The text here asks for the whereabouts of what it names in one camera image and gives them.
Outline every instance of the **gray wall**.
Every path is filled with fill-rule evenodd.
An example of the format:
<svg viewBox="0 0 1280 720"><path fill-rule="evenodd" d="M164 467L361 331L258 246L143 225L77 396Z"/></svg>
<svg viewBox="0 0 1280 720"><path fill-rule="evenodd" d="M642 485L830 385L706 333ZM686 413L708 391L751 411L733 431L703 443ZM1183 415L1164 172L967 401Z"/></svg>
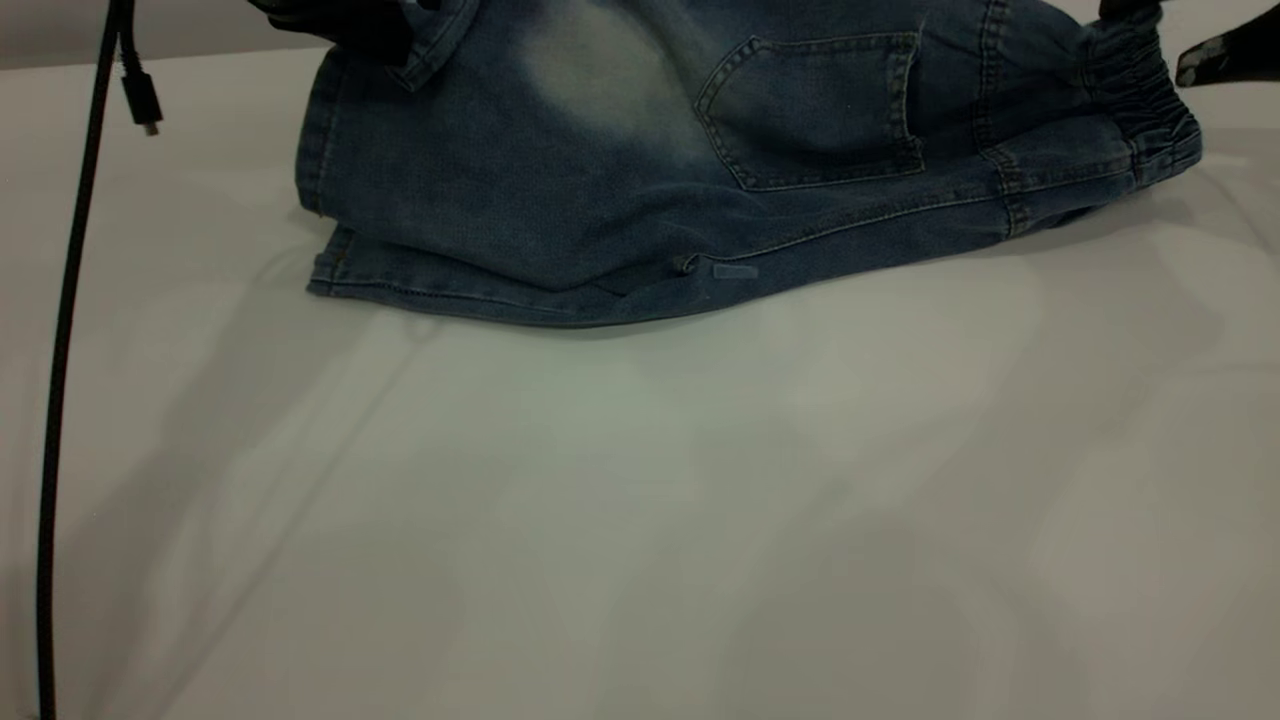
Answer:
<svg viewBox="0 0 1280 720"><path fill-rule="evenodd" d="M273 29L244 0L137 0L138 50L146 58L206 55L323 41ZM0 0L0 68L88 63L106 0Z"/></svg>

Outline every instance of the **seam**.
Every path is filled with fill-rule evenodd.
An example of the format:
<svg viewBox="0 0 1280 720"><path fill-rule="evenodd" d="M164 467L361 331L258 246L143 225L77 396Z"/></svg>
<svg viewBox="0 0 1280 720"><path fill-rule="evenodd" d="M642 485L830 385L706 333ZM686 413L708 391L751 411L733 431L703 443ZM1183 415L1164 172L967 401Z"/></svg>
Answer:
<svg viewBox="0 0 1280 720"><path fill-rule="evenodd" d="M694 114L707 132L707 137L735 181L749 192L777 192L786 190L803 190L810 187L824 187L842 184L855 181L872 181L890 177L905 177L924 172L923 143L919 138L911 137L906 117L906 82L919 53L922 38L918 31L908 32L881 32L872 35L844 36L823 40L810 40L803 42L777 42L759 36L751 36L724 56L712 70L703 83L701 90L694 101ZM899 158L890 158L876 164L863 165L858 169L845 169L844 172L828 173L815 177L810 182L808 178L788 179L783 177L760 176L751 172L736 159L736 154L728 147L719 127L710 115L712 106L719 94L728 86L730 79L746 65L746 63L763 53L774 53L786 56L787 54L803 55L835 55L837 53L874 50L879 47L890 49L891 56L887 63L892 70L890 87L890 113L901 117L901 123L890 122L888 135L895 141Z"/></svg>
<svg viewBox="0 0 1280 720"><path fill-rule="evenodd" d="M435 49L442 42L444 42L444 38L451 36L449 31L458 22L458 18L461 18L472 5L475 5L480 0L465 0L463 3L460 3L453 10L453 13L449 15L449 19L444 20L444 24L440 26L439 31L431 38L430 44L420 42L417 38L413 40L412 67L406 65L403 73L401 74L401 77L404 79L406 83L411 86L417 86L421 82L421 78L419 76L422 74L422 67L428 64L426 63L428 58L431 55L431 53L435 51Z"/></svg>
<svg viewBox="0 0 1280 720"><path fill-rule="evenodd" d="M992 120L992 97L1001 79L1000 41L1010 15L1007 0L989 0L979 36L982 67L978 73L978 100L974 102L973 137L978 154L996 169L1000 190L1009 214L1009 237L1019 234L1030 220L1025 205L1012 196L1024 191L1018 161L996 142Z"/></svg>
<svg viewBox="0 0 1280 720"><path fill-rule="evenodd" d="M521 310L536 310L539 313L547 313L549 315L572 315L572 310L556 310L552 307L541 307L538 305L525 305L521 302L513 302L511 300L497 300L493 297L481 297L479 295L466 295L461 292L442 292L442 291L428 291L428 290L413 290L411 287L404 287L390 282L349 282L349 281L325 281L316 279L312 282L321 282L333 287L376 287L381 290L389 290L401 295L412 295L413 297L439 297L442 300L470 300L472 302L486 302L490 305L502 305L504 307L520 307Z"/></svg>
<svg viewBox="0 0 1280 720"><path fill-rule="evenodd" d="M347 252L351 250L351 243L356 241L356 233L347 231L346 234L346 242L343 242L342 247L333 254L333 268L329 269L330 283L338 282L338 270L340 270L343 264L347 261Z"/></svg>
<svg viewBox="0 0 1280 720"><path fill-rule="evenodd" d="M333 154L333 145L329 142L333 137L333 131L338 127L338 111L342 108L343 91L347 88L347 78L351 77L351 63L343 60L342 74L338 77L337 90L334 90L333 96L329 99L330 110L329 118L325 123L324 132L320 135L320 161L316 163L316 179L312 187L311 204L316 209L316 214L324 215L324 206L320 204L320 197L323 195L321 188L324 188L325 176L329 172L329 158Z"/></svg>
<svg viewBox="0 0 1280 720"><path fill-rule="evenodd" d="M1105 178L1111 178L1111 177L1117 177L1117 176L1125 176L1125 174L1129 174L1130 172L1132 172L1130 168L1120 168L1120 169L1112 169L1112 170L1100 172L1100 173L1093 174L1093 176L1085 176L1085 177L1078 177L1078 178L1071 178L1071 179L1064 179L1061 182L1046 183L1046 184L1042 184L1042 186L1037 186L1034 190L1025 190L1025 191L1020 192L1019 195L1020 196L1033 195L1033 193L1043 192L1043 191L1047 191L1047 190L1056 190L1059 187L1069 187L1069 186L1080 184L1080 183L1084 183L1084 182L1091 182L1091 181L1097 181L1097 179L1105 179ZM844 231L849 231L849 229L854 229L854 228L860 228L860 227L865 227L865 225L872 225L872 224L882 223L882 222L887 222L887 220L895 220L895 219L899 219L899 218L905 218L905 217L909 217L909 215L915 215L915 214L925 213L925 211L929 211L929 210L943 210L943 209L947 209L947 208L961 208L961 206L965 206L965 205L977 205L977 204L980 204L980 202L991 202L992 200L1004 200L1004 201L1007 201L1007 200L1010 200L1010 197L1011 196L1009 196L1009 195L980 195L980 196L974 196L974 197L936 201L936 202L923 204L923 205L919 205L919 206L915 206L915 208L905 208L905 209L901 209L901 210L891 210L891 211L887 211L887 213L881 213L878 215L868 215L868 217L860 218L858 220L847 220L846 219L846 220L840 222L840 224L836 224L836 225L832 225L832 227L828 227L828 228L824 228L824 229L820 229L820 231L808 232L805 234L801 234L800 237L785 241L785 242L782 242L780 245L773 245L773 246L769 246L767 249L755 250L755 251L751 251L751 252L744 252L741 255L708 255L705 252L695 252L695 254L689 255L689 256L686 256L684 259L684 263L681 263L681 265L680 265L680 272L682 274L687 275L691 272L691 269L694 266L694 263L696 263L700 259L714 260L717 263L735 263L735 261L739 261L739 260L748 260L750 258L759 258L762 255L768 255L771 252L777 252L780 250L786 250L788 247L795 247L796 245L801 245L801 243L805 243L805 242L809 242L809 241L813 241L813 240L819 240L819 238L823 238L823 237L827 237L829 234L835 234L835 233L838 233L838 232L844 232Z"/></svg>

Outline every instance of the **denim jeans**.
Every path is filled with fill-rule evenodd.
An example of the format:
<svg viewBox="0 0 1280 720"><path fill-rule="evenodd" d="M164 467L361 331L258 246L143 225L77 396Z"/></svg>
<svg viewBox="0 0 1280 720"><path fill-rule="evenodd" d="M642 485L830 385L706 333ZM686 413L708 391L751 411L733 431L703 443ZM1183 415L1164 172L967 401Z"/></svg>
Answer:
<svg viewBox="0 0 1280 720"><path fill-rule="evenodd" d="M310 290L631 323L1062 224L1199 160L1158 9L1039 0L445 0L325 58Z"/></svg>

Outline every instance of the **black object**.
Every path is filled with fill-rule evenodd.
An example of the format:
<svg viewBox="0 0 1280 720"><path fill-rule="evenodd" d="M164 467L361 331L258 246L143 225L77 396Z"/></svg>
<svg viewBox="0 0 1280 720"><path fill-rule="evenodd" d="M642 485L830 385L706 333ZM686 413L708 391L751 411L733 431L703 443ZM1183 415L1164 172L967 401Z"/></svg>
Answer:
<svg viewBox="0 0 1280 720"><path fill-rule="evenodd" d="M119 23L131 0L110 0L106 27L97 53L93 76L93 99L90 102L88 131L81 160L72 233L67 243L63 269L63 291L58 302L58 327L54 332L54 359L49 378L49 411L45 416L45 462L40 486L40 523L36 541L36 666L40 688L40 720L56 720L58 685L54 679L54 529L58 515L58 462L63 437L63 400L67 389L67 360L72 342L72 320L76 314L76 291L79 265L84 254L84 231L93 200L93 177L97 173L97 150L102 142L102 118L106 115L106 94L111 83L111 60L119 38Z"/></svg>
<svg viewBox="0 0 1280 720"><path fill-rule="evenodd" d="M1102 0L1098 6L1098 15L1105 20L1123 18L1129 13L1158 5L1164 0Z"/></svg>
<svg viewBox="0 0 1280 720"><path fill-rule="evenodd" d="M133 42L133 8L136 0L122 0L116 32L120 37L120 64L124 65L124 96L129 102L133 122L145 127L147 135L159 135L156 123L164 119L160 111L160 97L156 96L151 76L142 72L142 60Z"/></svg>
<svg viewBox="0 0 1280 720"><path fill-rule="evenodd" d="M1280 5L1178 59L1179 87L1251 81L1280 82Z"/></svg>
<svg viewBox="0 0 1280 720"><path fill-rule="evenodd" d="M413 28L399 0L248 0L266 13L271 27L332 40L384 65L403 65L413 46ZM417 0L439 10L442 0Z"/></svg>
<svg viewBox="0 0 1280 720"><path fill-rule="evenodd" d="M146 126L147 135L156 135L163 119L151 76L142 72L133 44L134 0L109 0L102 44L97 51L93 74L93 96L90 101L84 155L81 159L76 210L72 213L70 238L63 268L63 290L58 301L58 324L54 329L54 356L49 374L49 406L45 415L45 457L40 483L40 520L36 528L36 683L40 693L40 720L58 719L58 682L54 673L54 550L58 527L58 466L63 445L63 404L67 393L67 364L72 343L72 322L76 318L76 292L79 288L79 266L84 255L84 233L93 201L93 179L97 176L97 150L102 143L102 119L106 117L106 95L111 87L111 61L120 45L124 65L124 94L128 96L133 120Z"/></svg>

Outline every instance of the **back pocket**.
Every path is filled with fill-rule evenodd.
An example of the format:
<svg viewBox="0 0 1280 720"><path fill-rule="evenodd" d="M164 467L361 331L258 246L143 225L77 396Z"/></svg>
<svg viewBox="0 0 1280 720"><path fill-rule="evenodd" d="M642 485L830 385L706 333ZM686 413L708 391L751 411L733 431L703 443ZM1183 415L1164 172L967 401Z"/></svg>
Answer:
<svg viewBox="0 0 1280 720"><path fill-rule="evenodd" d="M707 82L696 110L744 190L924 170L906 124L914 32L773 42L753 37Z"/></svg>

